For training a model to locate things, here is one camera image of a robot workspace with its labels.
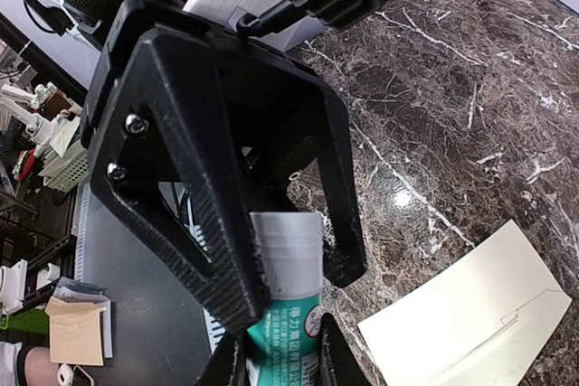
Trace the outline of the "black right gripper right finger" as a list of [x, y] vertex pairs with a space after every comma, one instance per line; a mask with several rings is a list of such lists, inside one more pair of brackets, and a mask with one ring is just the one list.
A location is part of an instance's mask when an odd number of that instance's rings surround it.
[[321, 386], [371, 386], [350, 350], [334, 316], [322, 316], [322, 342], [318, 384]]

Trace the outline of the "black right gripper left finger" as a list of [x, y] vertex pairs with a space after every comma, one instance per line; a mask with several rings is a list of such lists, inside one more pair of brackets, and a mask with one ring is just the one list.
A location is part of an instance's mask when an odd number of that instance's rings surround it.
[[246, 334], [226, 333], [212, 354], [196, 386], [244, 386], [247, 384]]

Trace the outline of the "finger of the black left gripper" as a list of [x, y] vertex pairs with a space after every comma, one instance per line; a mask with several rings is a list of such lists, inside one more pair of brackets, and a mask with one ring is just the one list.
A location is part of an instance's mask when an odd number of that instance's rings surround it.
[[318, 170], [335, 241], [324, 247], [324, 274], [347, 287], [365, 274], [365, 244], [353, 172], [347, 109], [326, 93], [316, 104], [314, 142]]
[[214, 50], [145, 32], [91, 144], [91, 189], [231, 334], [270, 302]]

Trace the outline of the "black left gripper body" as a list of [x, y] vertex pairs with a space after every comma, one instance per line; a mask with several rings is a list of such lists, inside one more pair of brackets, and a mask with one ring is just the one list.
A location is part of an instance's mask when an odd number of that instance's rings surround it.
[[310, 68], [205, 19], [127, 0], [100, 55], [83, 135], [107, 205], [159, 205], [182, 183], [196, 205], [286, 205], [318, 165], [326, 201], [348, 202], [348, 117]]

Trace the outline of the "green white glue stick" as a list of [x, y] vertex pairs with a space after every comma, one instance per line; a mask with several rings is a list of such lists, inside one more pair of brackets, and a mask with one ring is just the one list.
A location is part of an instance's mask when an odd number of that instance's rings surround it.
[[315, 212], [254, 212], [271, 306], [248, 330], [250, 385], [315, 385], [321, 346], [323, 222]]

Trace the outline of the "beige paper envelope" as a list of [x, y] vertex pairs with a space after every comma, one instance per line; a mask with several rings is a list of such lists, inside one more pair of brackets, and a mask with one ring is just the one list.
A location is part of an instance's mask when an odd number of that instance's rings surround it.
[[517, 385], [570, 305], [508, 221], [358, 328], [389, 385]]

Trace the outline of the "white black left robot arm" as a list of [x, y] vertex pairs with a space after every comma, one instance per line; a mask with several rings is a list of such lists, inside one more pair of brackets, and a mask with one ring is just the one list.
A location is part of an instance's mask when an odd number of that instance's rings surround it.
[[65, 0], [100, 58], [84, 100], [90, 188], [229, 333], [271, 305], [252, 212], [291, 212], [316, 163], [335, 240], [324, 276], [365, 274], [346, 107], [311, 68], [185, 0]]

